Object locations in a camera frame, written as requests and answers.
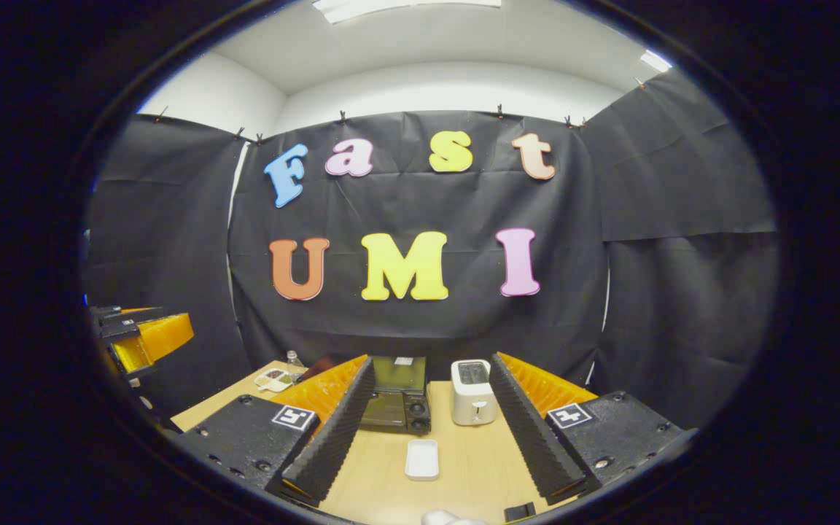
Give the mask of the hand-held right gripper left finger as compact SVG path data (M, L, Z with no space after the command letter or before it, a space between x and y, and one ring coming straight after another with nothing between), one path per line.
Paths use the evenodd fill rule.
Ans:
M362 355L269 400L236 397L176 444L248 491L317 506L346 461L374 386L373 359Z

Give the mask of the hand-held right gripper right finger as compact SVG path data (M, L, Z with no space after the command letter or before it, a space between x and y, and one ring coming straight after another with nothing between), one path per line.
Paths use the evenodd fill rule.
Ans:
M489 383L548 504L626 478L691 433L630 393L596 396L501 352L491 358Z

